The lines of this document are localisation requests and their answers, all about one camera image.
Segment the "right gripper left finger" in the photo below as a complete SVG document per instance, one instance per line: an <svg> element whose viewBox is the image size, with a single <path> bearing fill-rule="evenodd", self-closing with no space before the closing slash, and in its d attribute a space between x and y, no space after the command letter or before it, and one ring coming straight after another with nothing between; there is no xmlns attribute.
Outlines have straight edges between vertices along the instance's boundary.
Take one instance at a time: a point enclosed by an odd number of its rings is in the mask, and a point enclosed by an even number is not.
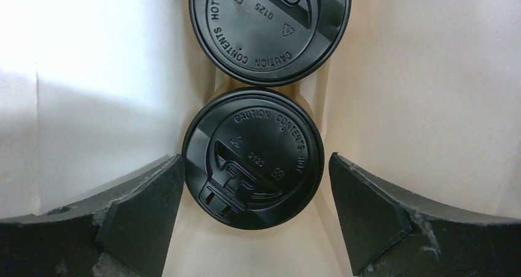
<svg viewBox="0 0 521 277"><path fill-rule="evenodd" d="M184 186L184 161L40 216L1 220L2 276L161 276Z"/></svg>

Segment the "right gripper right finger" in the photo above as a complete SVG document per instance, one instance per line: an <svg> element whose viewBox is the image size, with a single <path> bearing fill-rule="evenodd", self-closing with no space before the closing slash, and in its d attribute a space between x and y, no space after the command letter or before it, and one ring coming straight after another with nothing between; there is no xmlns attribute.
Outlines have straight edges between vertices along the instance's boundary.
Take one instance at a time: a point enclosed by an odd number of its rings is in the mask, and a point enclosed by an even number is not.
<svg viewBox="0 0 521 277"><path fill-rule="evenodd" d="M439 203L333 153L329 176L355 276L519 276L520 221Z"/></svg>

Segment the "black lid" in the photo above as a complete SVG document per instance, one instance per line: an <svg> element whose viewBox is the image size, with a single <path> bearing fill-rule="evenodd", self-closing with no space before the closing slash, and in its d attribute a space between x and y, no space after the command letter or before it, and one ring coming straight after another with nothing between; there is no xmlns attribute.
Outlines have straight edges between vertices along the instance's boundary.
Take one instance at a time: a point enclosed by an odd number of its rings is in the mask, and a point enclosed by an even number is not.
<svg viewBox="0 0 521 277"><path fill-rule="evenodd" d="M182 144L185 182L217 221L262 230L311 202L324 146L306 110L282 93L245 87L223 93L191 121Z"/></svg>
<svg viewBox="0 0 521 277"><path fill-rule="evenodd" d="M347 28L352 0L189 0L206 56L240 82L279 87L322 66Z"/></svg>

